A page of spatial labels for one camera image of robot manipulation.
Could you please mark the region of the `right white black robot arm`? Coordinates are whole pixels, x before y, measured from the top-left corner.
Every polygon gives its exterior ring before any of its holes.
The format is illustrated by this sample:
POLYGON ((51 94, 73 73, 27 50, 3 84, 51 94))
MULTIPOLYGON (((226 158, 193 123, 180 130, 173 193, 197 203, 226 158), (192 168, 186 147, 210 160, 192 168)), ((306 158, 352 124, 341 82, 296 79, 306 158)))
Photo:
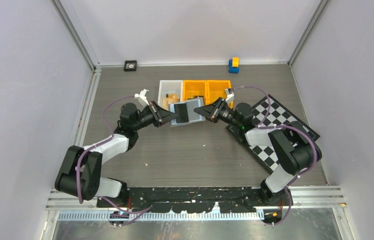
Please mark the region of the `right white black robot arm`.
POLYGON ((232 109, 220 97, 211 104, 196 107, 194 112, 212 123, 223 121, 234 127, 244 147, 273 148, 278 166, 261 182, 258 190, 266 205, 274 205, 281 193, 322 157, 321 150, 299 122, 274 126, 254 124, 252 107, 248 103, 241 102, 232 109))

